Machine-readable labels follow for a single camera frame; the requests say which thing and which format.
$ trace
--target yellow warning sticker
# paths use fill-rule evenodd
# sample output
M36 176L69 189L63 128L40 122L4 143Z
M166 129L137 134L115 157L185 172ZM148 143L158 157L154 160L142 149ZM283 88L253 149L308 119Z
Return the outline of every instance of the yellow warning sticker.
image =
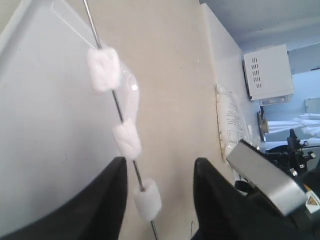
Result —
M305 185L305 187L308 191L306 193L308 200L305 202L305 206L313 214L320 210L320 199L308 186Z

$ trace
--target metal rod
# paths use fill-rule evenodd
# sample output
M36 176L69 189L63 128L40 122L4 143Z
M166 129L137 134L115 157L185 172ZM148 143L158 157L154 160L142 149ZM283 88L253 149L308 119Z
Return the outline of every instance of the metal rod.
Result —
M92 33L93 33L96 45L97 45L98 49L102 49L102 45L101 45L97 30L96 30L96 27L95 27L94 20L93 20L93 18L91 16L91 12L90 12L90 8L89 8L89 5L88 5L88 2L87 2L87 0L83 0L83 3L84 3L85 10L86 10L86 13L87 13L89 21L90 21L90 25L91 25L91 29L92 29ZM112 95L113 95L113 99L114 99L114 102L115 102L115 105L116 105L116 109L117 109L118 114L119 114L120 121L123 124L124 123L124 116L123 116L122 111L121 111L121 107L120 107L120 104L119 104L119 100L118 100L116 91L112 90ZM133 160L133 165L134 165L136 177L138 178L140 190L141 190L141 192L144 192L145 191L145 187L144 187L144 185L142 183L140 171L139 171L138 164L137 164L136 160ZM150 223L151 223L151 226L152 226L152 230L153 230L153 234L154 234L155 239L159 240L159 237L158 237L158 234L157 234L157 229L156 229L154 221L150 221Z

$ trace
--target warning label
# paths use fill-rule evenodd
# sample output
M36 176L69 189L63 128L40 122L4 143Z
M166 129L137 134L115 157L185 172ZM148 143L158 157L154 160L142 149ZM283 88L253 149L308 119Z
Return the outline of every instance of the warning label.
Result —
M320 199L318 196L309 188L306 187L308 192L306 193L308 200L305 203L306 208L311 214L320 210Z

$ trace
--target thin metal skewer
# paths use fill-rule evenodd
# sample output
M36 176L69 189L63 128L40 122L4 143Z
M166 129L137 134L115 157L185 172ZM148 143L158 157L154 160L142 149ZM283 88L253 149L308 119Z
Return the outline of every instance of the thin metal skewer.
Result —
M101 45L101 42L100 42L100 39L99 39L99 36L98 36L98 32L97 32L96 27L95 27L94 20L93 20L92 15L91 15L91 11L90 11L88 2L87 2L87 0L83 0L83 3L84 3L84 6L85 6L86 14L87 14L87 16L89 18L89 21L90 21L91 30L92 30L96 45L97 45L98 49L102 49L102 45ZM112 95L113 95L113 99L114 99L114 102L115 102L115 105L116 105L116 109L118 111L118 115L119 115L120 121L123 124L124 123L124 116L123 116L121 108L120 108L120 104L119 104L119 100L118 100L116 91L112 90ZM133 160L133 166L134 166L134 170L135 170L135 173L136 173L136 177L138 178L140 190L141 190L141 192L144 192L145 191L145 187L144 187L144 185L142 183L140 171L139 171L138 164L137 164L136 160ZM154 223L154 221L150 221L150 222L151 222L151 227L152 227L152 230L153 230L154 237L155 237L156 240L159 240L155 223Z

